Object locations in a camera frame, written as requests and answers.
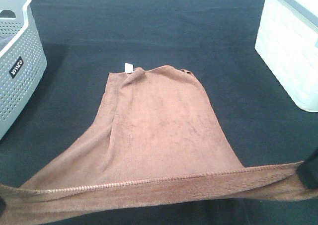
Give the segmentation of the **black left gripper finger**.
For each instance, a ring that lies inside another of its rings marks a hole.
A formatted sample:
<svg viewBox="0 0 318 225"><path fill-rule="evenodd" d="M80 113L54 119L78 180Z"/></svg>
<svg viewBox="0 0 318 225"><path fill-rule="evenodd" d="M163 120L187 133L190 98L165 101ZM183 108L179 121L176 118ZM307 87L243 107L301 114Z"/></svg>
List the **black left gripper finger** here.
<svg viewBox="0 0 318 225"><path fill-rule="evenodd" d="M6 208L6 203L2 197L0 197L0 212L3 212Z"/></svg>

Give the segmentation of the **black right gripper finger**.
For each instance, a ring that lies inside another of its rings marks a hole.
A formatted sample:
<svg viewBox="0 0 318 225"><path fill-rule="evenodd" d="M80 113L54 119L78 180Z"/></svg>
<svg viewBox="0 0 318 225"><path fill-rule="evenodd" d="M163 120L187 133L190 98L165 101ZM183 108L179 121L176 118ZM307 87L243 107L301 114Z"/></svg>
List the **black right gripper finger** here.
<svg viewBox="0 0 318 225"><path fill-rule="evenodd" d="M297 168L297 175L308 189L318 188L318 150Z"/></svg>

